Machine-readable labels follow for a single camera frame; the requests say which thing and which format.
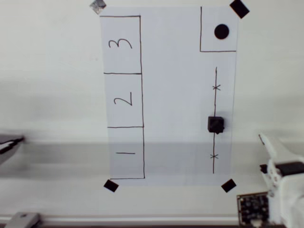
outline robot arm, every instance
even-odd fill
[[[258,224],[256,227],[260,227],[261,224],[284,224],[287,228],[302,228],[304,224],[304,157],[290,152],[274,137],[260,134],[260,139],[270,155],[268,164],[261,165],[262,175],[269,191],[238,196],[240,224],[242,225],[242,220],[245,220],[250,221],[252,225]],[[248,198],[259,205],[258,210],[246,209],[245,212],[242,210],[240,200],[245,201]]]

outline black line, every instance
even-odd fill
[[[201,16],[202,16],[202,7],[200,7],[200,37],[199,37],[199,51],[201,51],[201,28],[202,28],[202,23],[201,23]]]
[[[142,81],[142,160],[143,160],[143,178],[146,178],[145,174],[145,161],[144,161],[144,121],[143,121],[143,61],[142,61],[142,19],[139,17],[139,43],[140,43],[140,61],[141,61],[141,81]]]
[[[119,42],[120,41],[126,41],[129,45],[130,45],[130,48],[132,49],[132,45],[130,44],[130,42],[127,40],[127,39],[119,39],[117,42],[115,41],[115,40],[109,40],[109,48],[111,48],[111,42],[114,42],[116,45],[117,45],[117,47],[119,47]]]
[[[99,16],[100,18],[138,18],[140,15],[133,16]]]
[[[104,72],[105,75],[141,75],[141,73],[114,73],[114,72],[109,72],[106,73]]]
[[[128,179],[145,179],[143,177],[140,178],[110,178],[110,180],[128,180]]]
[[[215,133],[213,133],[213,174],[214,174],[214,161],[215,161]]]
[[[214,88],[217,88],[218,86],[218,67],[215,67],[215,85]],[[216,110],[217,110],[217,89],[215,89],[214,92],[214,117],[216,116]],[[215,133],[213,133],[213,174],[214,174],[214,163],[215,163]]]
[[[116,153],[119,153],[119,154],[135,154],[135,153],[124,153],[124,152],[116,152]]]
[[[218,80],[218,68],[216,67],[215,68],[215,86],[214,87],[217,87],[217,80]],[[214,93],[214,117],[216,114],[216,109],[217,109],[217,90],[215,90],[215,93]]]
[[[200,52],[236,52],[236,51],[200,51]]]
[[[108,127],[108,128],[143,128],[143,126],[129,126],[129,127]]]
[[[265,143],[263,142],[262,137],[261,137],[261,135],[260,135],[260,134],[258,134],[258,137],[260,138],[260,140],[261,140],[262,144],[263,144],[263,145],[265,145]]]

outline black tape corner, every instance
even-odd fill
[[[241,0],[234,0],[230,7],[235,11],[235,13],[242,19],[245,17],[250,11],[248,8],[242,3]]]
[[[232,179],[230,179],[225,184],[222,185],[222,188],[225,192],[229,192],[235,186],[236,186],[235,182]]]
[[[118,186],[119,186],[118,184],[114,183],[111,180],[107,180],[106,183],[104,184],[104,187],[106,189],[109,189],[112,192],[115,192],[117,190]]]

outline black dot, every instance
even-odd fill
[[[229,28],[227,25],[220,24],[214,30],[214,35],[218,39],[225,39],[229,35]]]

